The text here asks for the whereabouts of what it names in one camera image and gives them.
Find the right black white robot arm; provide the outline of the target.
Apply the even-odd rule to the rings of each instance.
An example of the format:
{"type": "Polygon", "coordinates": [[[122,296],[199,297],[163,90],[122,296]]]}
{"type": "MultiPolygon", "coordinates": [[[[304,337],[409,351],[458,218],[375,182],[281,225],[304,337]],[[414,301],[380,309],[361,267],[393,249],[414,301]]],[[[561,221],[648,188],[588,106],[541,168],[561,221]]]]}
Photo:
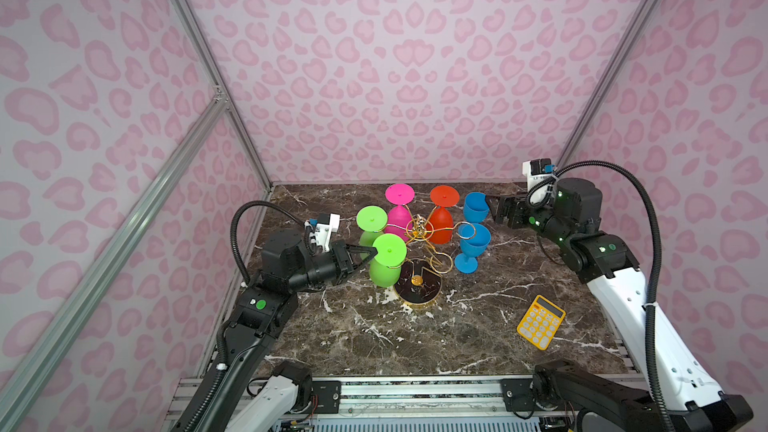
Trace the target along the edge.
{"type": "Polygon", "coordinates": [[[659,270],[645,275],[626,242],[600,230],[602,194],[581,178],[552,180],[540,203],[531,194],[490,195],[493,220],[527,227],[559,248],[587,286],[645,377],[646,389],[621,385],[556,360],[535,367],[531,399],[542,409],[570,403],[620,431],[737,431],[754,417],[747,400],[727,394],[694,357],[656,300],[659,270]]]}

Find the lime green wine glass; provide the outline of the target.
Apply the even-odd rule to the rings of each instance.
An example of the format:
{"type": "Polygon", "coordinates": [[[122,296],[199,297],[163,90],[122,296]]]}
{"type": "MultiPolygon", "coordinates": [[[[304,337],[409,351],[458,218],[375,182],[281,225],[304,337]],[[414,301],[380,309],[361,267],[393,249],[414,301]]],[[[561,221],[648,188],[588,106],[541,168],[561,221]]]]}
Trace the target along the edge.
{"type": "Polygon", "coordinates": [[[356,223],[362,230],[359,244],[372,247],[375,240],[383,234],[388,223],[387,212],[379,206],[366,206],[356,216],[356,223]]]}
{"type": "Polygon", "coordinates": [[[391,287],[399,280],[407,256],[405,241],[398,235],[385,233],[375,239],[373,247],[376,255],[370,263],[370,279],[377,287],[391,287]]]}

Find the aluminium enclosure frame strut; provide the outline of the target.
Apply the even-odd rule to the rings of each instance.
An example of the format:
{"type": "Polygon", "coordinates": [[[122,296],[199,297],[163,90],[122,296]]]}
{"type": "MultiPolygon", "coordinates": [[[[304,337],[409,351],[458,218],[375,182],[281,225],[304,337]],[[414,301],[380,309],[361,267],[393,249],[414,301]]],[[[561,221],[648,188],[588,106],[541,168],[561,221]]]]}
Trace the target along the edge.
{"type": "Polygon", "coordinates": [[[172,0],[1,0],[1,427],[159,431],[262,184],[172,0]]]}

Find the magenta wine glass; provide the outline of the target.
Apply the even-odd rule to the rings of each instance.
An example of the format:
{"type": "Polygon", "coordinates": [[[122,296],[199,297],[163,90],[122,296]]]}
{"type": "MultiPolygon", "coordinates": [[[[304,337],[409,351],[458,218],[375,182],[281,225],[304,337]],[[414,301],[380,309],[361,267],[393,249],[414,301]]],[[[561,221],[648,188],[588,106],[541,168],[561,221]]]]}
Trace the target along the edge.
{"type": "Polygon", "coordinates": [[[393,205],[387,214],[387,225],[385,233],[400,237],[403,241],[408,241],[408,227],[412,221],[412,214],[408,205],[413,201],[415,192],[413,188],[404,183],[390,185],[385,198],[393,205]]]}

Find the yellow calculator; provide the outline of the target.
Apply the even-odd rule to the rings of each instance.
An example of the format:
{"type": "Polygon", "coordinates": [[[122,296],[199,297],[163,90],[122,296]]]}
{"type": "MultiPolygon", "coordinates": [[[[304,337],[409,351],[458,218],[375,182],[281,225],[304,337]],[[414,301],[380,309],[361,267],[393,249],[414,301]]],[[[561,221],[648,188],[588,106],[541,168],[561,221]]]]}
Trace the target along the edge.
{"type": "Polygon", "coordinates": [[[542,295],[537,295],[523,314],[517,333],[538,350],[546,350],[564,322],[566,311],[542,295]]]}

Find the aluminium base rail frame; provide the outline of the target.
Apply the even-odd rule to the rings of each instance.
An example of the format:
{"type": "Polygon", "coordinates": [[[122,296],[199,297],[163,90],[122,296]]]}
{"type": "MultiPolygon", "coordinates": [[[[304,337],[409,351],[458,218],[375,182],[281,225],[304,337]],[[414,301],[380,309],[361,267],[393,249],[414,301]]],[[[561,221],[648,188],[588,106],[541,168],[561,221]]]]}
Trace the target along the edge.
{"type": "Polygon", "coordinates": [[[185,379],[166,431],[573,431],[582,399],[533,396],[528,375],[319,377],[285,364],[240,398],[185,379]]]}

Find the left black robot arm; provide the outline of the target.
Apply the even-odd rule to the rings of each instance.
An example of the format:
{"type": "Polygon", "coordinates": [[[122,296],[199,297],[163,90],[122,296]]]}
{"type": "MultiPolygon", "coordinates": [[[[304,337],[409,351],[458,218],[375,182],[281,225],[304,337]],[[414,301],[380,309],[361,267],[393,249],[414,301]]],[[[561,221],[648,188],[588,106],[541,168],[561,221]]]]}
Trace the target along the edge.
{"type": "Polygon", "coordinates": [[[377,249],[335,241],[312,253],[298,230],[273,233],[262,269],[238,296],[217,332],[217,363],[204,376],[176,431],[223,431],[259,364],[298,308],[298,294],[339,285],[368,265],[377,249]]]}

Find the blue wine glass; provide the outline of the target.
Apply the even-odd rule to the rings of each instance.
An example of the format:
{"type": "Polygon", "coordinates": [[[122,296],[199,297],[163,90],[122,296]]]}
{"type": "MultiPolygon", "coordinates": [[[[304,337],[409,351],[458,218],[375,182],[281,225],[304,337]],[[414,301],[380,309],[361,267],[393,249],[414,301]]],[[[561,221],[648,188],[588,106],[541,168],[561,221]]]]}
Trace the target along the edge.
{"type": "Polygon", "coordinates": [[[472,274],[478,269],[478,257],[490,244],[490,231],[479,223],[464,223],[458,227],[457,235],[460,253],[454,260],[454,266],[463,274],[472,274]]]}
{"type": "Polygon", "coordinates": [[[482,192],[471,192],[466,195],[463,205],[464,220],[469,223],[482,223],[490,212],[486,195],[482,192]]]}

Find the red wine glass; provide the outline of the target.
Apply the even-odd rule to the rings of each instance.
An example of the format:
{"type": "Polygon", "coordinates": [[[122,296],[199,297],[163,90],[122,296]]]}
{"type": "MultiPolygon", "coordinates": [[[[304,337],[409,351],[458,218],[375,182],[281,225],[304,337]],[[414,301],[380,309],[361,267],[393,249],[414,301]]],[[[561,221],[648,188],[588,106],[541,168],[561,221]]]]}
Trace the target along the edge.
{"type": "Polygon", "coordinates": [[[434,210],[428,218],[428,241],[433,245],[443,245],[451,241],[454,222],[450,208],[459,202],[460,195],[456,189],[448,185],[439,185],[430,192],[434,210]]]}

